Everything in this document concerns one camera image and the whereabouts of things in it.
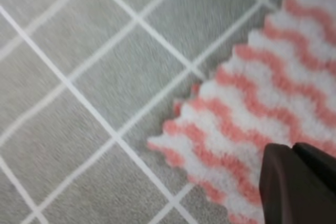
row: pink and white rug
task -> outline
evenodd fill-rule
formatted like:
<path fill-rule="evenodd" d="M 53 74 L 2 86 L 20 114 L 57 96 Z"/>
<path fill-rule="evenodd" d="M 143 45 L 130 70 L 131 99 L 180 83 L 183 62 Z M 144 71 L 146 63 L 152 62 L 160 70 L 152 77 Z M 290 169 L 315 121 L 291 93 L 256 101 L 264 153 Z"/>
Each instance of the pink and white rug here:
<path fill-rule="evenodd" d="M 232 54 L 148 146 L 186 170 L 232 223 L 260 224 L 267 143 L 336 155 L 336 0 L 283 0 Z"/>

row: fuzzy mat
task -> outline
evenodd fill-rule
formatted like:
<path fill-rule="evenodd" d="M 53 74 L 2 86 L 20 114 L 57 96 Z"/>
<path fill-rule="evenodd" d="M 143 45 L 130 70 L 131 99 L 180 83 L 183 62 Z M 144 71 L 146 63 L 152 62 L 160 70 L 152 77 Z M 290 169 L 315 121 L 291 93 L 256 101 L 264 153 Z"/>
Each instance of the fuzzy mat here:
<path fill-rule="evenodd" d="M 260 224 L 264 146 L 306 142 L 336 155 L 335 136 L 336 0 L 283 0 L 148 146 L 232 223 Z"/>

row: gray tiled floor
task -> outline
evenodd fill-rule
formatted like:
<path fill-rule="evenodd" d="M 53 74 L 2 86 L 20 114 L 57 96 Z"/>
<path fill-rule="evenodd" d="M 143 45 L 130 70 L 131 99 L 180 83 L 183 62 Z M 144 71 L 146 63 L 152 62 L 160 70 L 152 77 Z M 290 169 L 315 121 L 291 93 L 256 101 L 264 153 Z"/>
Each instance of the gray tiled floor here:
<path fill-rule="evenodd" d="M 228 223 L 146 138 L 269 11 L 256 0 L 155 0 L 123 29 L 152 1 L 0 0 L 0 223 Z M 12 44 L 6 14 L 34 24 L 33 41 Z"/>

